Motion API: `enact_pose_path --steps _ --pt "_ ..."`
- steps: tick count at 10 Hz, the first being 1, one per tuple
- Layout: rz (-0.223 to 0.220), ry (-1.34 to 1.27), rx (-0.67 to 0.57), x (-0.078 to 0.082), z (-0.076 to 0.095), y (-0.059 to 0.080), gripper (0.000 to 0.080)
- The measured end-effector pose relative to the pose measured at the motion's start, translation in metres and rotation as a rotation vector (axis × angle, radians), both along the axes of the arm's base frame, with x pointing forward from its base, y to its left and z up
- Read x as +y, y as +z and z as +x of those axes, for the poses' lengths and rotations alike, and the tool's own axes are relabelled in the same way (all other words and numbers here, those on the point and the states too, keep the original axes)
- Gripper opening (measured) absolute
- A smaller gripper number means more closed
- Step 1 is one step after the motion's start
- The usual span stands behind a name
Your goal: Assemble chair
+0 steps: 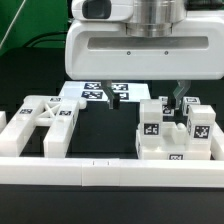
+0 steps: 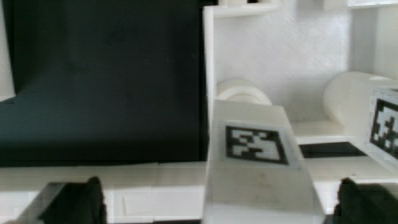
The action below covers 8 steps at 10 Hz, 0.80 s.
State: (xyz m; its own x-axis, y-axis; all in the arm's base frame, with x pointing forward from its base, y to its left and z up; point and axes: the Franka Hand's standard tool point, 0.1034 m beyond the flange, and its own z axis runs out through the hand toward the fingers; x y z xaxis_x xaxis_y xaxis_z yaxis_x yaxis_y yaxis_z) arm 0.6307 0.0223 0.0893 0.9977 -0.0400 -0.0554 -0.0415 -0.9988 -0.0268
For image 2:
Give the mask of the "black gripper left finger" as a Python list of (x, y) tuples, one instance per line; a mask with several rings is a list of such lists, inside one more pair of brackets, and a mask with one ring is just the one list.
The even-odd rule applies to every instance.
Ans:
[(44, 209), (44, 224), (107, 224), (107, 205), (98, 177), (83, 183), (67, 183)]

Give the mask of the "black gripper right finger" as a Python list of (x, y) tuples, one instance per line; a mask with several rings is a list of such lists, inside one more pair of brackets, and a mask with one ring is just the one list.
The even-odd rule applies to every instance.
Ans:
[(398, 183), (341, 180), (334, 224), (398, 224)]

